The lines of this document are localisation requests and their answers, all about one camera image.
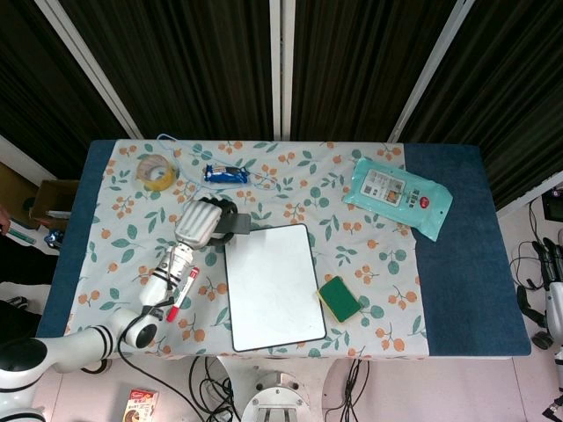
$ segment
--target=dark curtain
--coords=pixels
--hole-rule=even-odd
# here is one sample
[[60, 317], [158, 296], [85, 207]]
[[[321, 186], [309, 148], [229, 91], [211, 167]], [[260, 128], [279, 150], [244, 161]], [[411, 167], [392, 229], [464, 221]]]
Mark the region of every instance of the dark curtain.
[[272, 139], [267, 0], [62, 0], [145, 137]]
[[385, 142], [454, 0], [301, 0], [291, 138]]
[[563, 170], [563, 2], [476, 2], [399, 141], [479, 145], [498, 208]]
[[127, 137], [32, 1], [0, 2], [0, 134], [58, 178], [90, 141]]

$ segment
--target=blue wrapper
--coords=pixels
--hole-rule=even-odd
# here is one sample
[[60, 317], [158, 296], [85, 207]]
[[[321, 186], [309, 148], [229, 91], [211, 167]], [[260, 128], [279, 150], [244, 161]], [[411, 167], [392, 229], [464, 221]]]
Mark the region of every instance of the blue wrapper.
[[205, 167], [205, 181], [215, 183], [248, 183], [250, 173], [245, 167], [226, 167], [213, 166], [208, 164]]

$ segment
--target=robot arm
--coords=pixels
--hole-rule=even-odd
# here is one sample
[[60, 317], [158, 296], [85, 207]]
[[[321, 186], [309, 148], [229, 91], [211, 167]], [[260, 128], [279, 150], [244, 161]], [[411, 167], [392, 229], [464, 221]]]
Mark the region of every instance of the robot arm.
[[[532, 242], [541, 264], [542, 279], [545, 289], [545, 314], [530, 307], [523, 286], [517, 289], [518, 305], [522, 313], [534, 321], [540, 331], [532, 338], [532, 342], [541, 349], [548, 349], [555, 341], [560, 349], [555, 353], [555, 366], [559, 378], [559, 392], [563, 393], [563, 249], [549, 238], [544, 237], [543, 244]], [[546, 418], [560, 422], [555, 412], [563, 405], [563, 395], [556, 398], [542, 413]]]
[[186, 278], [192, 252], [205, 246], [222, 214], [222, 205], [190, 202], [175, 230], [178, 244], [168, 249], [139, 299], [141, 313], [119, 309], [101, 325], [60, 338], [25, 338], [0, 347], [0, 420], [45, 421], [32, 408], [37, 381], [50, 367], [66, 373], [107, 358], [120, 338], [142, 349], [157, 334], [162, 307], [172, 305], [172, 292]]

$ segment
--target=wet wipes package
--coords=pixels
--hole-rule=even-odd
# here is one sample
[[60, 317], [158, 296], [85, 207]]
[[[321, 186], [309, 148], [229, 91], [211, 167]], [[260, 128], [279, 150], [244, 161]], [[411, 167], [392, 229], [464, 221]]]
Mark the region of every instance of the wet wipes package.
[[444, 186], [396, 167], [361, 158], [344, 202], [416, 228], [436, 241], [450, 210]]

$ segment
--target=packing tape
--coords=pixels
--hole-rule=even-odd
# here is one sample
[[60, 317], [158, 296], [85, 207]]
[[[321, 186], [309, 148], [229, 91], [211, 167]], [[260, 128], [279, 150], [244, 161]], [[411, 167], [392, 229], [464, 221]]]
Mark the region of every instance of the packing tape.
[[163, 191], [174, 182], [174, 168], [163, 156], [146, 156], [137, 166], [137, 178], [151, 191]]

